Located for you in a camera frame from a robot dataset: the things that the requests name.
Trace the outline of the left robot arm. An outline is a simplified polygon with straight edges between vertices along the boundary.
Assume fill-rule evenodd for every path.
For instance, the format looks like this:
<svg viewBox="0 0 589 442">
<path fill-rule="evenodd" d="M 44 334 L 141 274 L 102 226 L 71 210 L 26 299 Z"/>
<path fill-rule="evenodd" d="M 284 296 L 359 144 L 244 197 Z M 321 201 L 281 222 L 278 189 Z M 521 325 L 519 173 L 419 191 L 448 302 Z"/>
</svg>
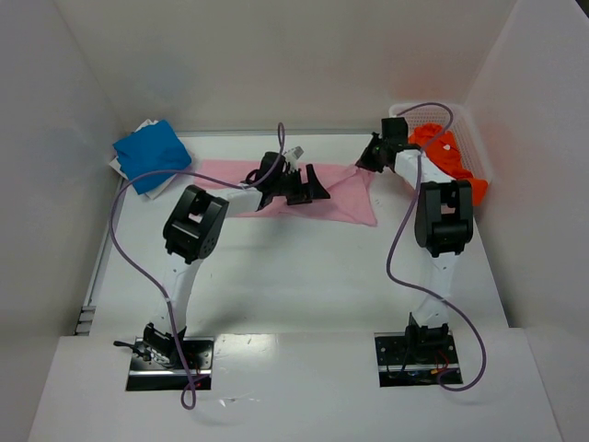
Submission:
<svg viewBox="0 0 589 442">
<path fill-rule="evenodd" d="M 187 329 L 187 309 L 203 261 L 214 251 L 229 217 L 258 212 L 276 197 L 289 205 L 328 200 L 314 167 L 296 166 L 295 158 L 267 152 L 235 188 L 213 194 L 188 186 L 163 228 L 167 269 L 163 305 L 144 327 L 143 344 L 149 357 L 165 367 L 180 367 L 180 351 Z"/>
</svg>

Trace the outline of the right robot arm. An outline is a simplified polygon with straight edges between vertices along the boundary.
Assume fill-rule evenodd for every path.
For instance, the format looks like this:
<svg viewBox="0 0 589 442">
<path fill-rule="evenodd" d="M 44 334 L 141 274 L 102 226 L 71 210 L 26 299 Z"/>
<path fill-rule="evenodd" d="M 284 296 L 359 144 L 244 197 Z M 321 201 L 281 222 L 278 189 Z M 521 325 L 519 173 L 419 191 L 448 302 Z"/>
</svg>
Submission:
<svg viewBox="0 0 589 442">
<path fill-rule="evenodd" d="M 441 138 L 447 131 L 434 125 L 420 140 L 402 117 L 381 121 L 381 133 L 373 134 L 356 166 L 371 172 L 391 169 L 414 190 L 409 211 L 404 215 L 387 256 L 387 275 L 403 287 L 425 294 L 419 307 L 411 312 L 405 330 L 405 348 L 409 355 L 425 357 L 448 343 L 449 327 L 446 300 L 459 255 L 473 237 L 472 186 L 460 179 L 447 159 L 456 158 L 456 150 Z M 420 248 L 430 256 L 427 285 L 398 279 L 392 273 L 392 257 L 401 233 L 414 217 L 414 236 Z"/>
</svg>

